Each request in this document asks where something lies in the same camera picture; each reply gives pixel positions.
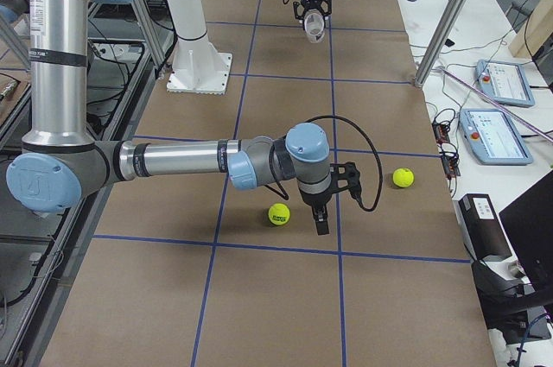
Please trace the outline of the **white tennis ball can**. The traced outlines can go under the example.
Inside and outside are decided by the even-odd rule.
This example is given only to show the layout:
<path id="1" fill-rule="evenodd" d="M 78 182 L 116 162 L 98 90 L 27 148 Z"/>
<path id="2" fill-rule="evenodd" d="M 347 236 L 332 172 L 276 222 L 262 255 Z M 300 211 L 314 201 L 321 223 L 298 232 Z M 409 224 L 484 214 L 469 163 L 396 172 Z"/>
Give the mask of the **white tennis ball can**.
<path id="1" fill-rule="evenodd" d="M 310 43 L 319 43 L 325 35 L 325 19 L 318 10 L 310 10 L 303 17 L 303 29 Z"/>

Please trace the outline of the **Roland Garros yellow tennis ball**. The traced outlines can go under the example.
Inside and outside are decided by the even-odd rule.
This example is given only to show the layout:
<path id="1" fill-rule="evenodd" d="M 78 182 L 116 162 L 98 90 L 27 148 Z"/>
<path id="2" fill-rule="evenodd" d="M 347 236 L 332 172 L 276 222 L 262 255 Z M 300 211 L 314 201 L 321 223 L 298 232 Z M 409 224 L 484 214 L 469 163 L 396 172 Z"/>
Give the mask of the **Roland Garros yellow tennis ball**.
<path id="1" fill-rule="evenodd" d="M 413 185 L 415 175 L 409 168 L 397 168 L 392 174 L 392 182 L 400 188 L 407 188 Z"/>

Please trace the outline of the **small circuit board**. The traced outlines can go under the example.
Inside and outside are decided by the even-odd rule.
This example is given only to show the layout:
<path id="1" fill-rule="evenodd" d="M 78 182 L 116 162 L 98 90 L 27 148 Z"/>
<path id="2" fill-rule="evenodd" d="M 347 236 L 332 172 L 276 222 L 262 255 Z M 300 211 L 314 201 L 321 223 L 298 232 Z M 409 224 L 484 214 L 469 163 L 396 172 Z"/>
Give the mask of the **small circuit board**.
<path id="1" fill-rule="evenodd" d="M 432 129 L 435 136 L 435 142 L 442 161 L 444 174 L 448 180 L 460 176 L 459 171 L 459 153 L 457 147 L 450 141 L 448 122 L 432 123 Z"/>

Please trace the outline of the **black box white label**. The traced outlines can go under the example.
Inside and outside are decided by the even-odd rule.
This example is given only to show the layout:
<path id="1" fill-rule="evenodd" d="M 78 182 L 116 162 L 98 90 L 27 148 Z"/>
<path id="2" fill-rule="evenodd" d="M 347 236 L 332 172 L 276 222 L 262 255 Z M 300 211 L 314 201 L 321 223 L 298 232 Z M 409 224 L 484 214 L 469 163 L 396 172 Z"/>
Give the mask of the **black box white label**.
<path id="1" fill-rule="evenodd" d="M 512 256 L 488 194 L 465 194 L 457 205 L 470 247 L 477 260 L 501 262 Z"/>

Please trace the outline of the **blue teach pendant near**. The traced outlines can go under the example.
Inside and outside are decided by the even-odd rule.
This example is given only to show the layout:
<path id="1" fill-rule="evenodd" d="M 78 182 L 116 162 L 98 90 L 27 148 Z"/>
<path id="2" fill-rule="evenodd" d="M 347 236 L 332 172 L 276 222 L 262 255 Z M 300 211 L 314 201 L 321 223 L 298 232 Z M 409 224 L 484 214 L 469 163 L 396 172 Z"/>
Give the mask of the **blue teach pendant near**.
<path id="1" fill-rule="evenodd" d="M 533 157 L 512 120 L 497 109 L 461 109 L 467 146 L 483 165 L 526 166 Z"/>

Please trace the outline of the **blue teach pendant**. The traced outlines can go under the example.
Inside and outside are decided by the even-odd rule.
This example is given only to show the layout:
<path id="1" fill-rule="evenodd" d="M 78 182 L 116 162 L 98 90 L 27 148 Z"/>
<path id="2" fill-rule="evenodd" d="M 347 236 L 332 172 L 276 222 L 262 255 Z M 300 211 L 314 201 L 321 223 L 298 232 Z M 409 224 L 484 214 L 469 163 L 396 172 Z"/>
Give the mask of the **blue teach pendant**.
<path id="1" fill-rule="evenodd" d="M 512 120 L 497 109 L 461 109 L 467 146 L 483 165 L 526 166 L 533 157 Z"/>
<path id="2" fill-rule="evenodd" d="M 479 60 L 475 72 L 480 89 L 497 103 L 524 108 L 535 105 L 534 96 L 521 64 Z"/>

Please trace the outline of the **black monitor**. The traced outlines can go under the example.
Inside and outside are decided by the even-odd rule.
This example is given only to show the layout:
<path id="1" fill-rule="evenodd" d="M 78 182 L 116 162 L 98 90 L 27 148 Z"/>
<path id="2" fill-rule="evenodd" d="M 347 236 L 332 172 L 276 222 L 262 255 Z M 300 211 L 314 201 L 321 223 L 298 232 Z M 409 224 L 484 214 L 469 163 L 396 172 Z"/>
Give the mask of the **black monitor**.
<path id="1" fill-rule="evenodd" d="M 499 214 L 505 233 L 534 286 L 552 285 L 552 172 Z"/>

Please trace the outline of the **blue teach pendant far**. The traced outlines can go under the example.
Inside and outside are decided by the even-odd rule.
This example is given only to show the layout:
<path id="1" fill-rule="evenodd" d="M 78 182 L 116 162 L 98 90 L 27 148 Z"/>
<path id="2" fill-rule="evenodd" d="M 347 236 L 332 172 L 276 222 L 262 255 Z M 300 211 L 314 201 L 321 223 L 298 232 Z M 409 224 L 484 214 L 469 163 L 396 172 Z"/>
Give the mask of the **blue teach pendant far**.
<path id="1" fill-rule="evenodd" d="M 475 72 L 480 89 L 497 103 L 524 108 L 535 105 L 534 96 L 521 64 L 479 60 Z"/>

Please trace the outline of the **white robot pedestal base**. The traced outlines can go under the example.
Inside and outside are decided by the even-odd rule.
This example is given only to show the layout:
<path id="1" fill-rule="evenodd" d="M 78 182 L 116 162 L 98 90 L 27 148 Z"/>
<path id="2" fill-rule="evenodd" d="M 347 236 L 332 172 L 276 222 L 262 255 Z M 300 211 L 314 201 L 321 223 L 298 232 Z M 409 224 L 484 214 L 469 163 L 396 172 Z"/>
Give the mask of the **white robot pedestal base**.
<path id="1" fill-rule="evenodd" d="M 221 95 L 226 92 L 232 55 L 210 42 L 201 0 L 167 0 L 177 42 L 169 92 Z"/>

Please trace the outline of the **aluminium frame post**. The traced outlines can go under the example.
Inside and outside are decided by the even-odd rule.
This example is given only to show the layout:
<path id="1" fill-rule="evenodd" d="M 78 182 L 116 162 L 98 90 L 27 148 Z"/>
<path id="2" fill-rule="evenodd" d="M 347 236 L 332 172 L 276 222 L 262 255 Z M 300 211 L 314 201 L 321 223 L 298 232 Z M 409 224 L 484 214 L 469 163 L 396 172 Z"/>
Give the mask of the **aluminium frame post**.
<path id="1" fill-rule="evenodd" d="M 439 58 L 440 52 L 448 39 L 455 21 L 461 13 L 466 0 L 448 0 L 446 8 L 432 35 L 422 61 L 419 63 L 413 83 L 415 87 L 422 88 L 428 78 L 431 69 Z"/>

